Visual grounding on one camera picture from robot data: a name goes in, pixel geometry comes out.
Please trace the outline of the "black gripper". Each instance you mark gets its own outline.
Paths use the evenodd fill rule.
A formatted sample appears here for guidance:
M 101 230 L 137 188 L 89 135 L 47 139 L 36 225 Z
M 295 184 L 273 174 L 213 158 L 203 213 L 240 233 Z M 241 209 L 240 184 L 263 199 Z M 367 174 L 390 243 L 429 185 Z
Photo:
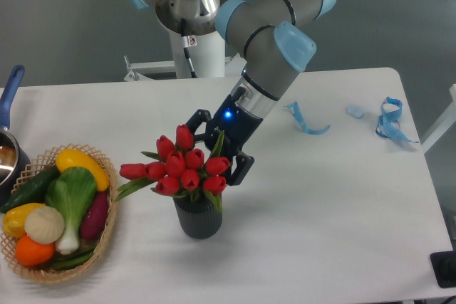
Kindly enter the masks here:
M 238 104 L 240 95 L 228 95 L 213 117 L 208 110 L 199 109 L 186 122 L 195 142 L 204 142 L 209 150 L 213 150 L 218 135 L 224 131 L 224 142 L 221 155 L 234 157 L 232 165 L 224 173 L 229 186 L 242 183 L 255 159 L 244 153 L 243 145 L 260 126 L 263 119 L 251 114 Z M 197 134 L 197 129 L 205 124 L 203 133 Z

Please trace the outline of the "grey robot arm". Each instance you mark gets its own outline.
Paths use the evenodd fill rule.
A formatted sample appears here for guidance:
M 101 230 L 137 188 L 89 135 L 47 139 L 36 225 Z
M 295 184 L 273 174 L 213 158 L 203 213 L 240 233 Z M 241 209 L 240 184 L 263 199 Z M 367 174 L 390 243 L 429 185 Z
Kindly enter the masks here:
M 188 127 L 208 148 L 224 137 L 222 155 L 235 162 L 227 183 L 238 185 L 254 163 L 243 145 L 316 52 L 303 26 L 330 11 L 337 0 L 131 0 L 152 6 L 166 28 L 181 35 L 217 33 L 246 61 L 238 83 L 215 114 L 198 110 Z

